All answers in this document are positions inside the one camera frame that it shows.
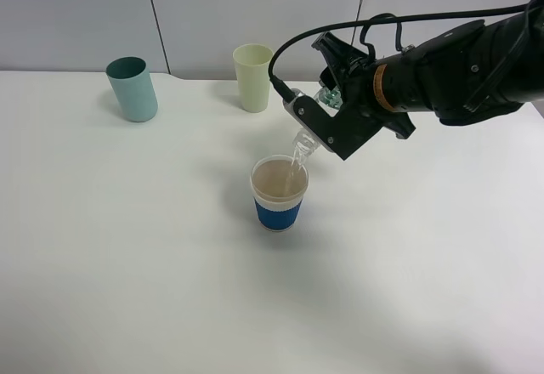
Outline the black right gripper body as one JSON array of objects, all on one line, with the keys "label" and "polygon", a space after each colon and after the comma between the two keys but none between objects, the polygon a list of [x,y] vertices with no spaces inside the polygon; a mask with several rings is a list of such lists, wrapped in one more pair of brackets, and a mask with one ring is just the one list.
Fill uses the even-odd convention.
[{"label": "black right gripper body", "polygon": [[312,43],[321,53],[326,68],[320,74],[320,85],[330,90],[338,87],[342,105],[338,112],[351,109],[364,118],[371,118],[396,134],[398,139],[408,139],[415,126],[405,113],[394,113],[377,101],[374,94],[376,71],[375,49],[370,45],[363,52],[329,31],[322,33]]}]

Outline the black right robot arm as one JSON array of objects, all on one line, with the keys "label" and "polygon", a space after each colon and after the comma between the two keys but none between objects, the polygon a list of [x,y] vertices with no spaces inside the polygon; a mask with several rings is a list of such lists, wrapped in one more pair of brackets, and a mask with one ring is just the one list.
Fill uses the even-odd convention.
[{"label": "black right robot arm", "polygon": [[432,112],[442,124],[462,127],[514,113],[543,96],[543,0],[491,25],[477,19],[417,47],[397,44],[397,53],[382,59],[366,40],[380,20],[401,34],[401,18],[379,14],[362,26],[362,49],[330,32],[312,45],[326,61],[321,84],[341,99],[335,115],[308,96],[292,104],[297,119],[340,156],[384,128],[408,139],[415,130],[412,112]]}]

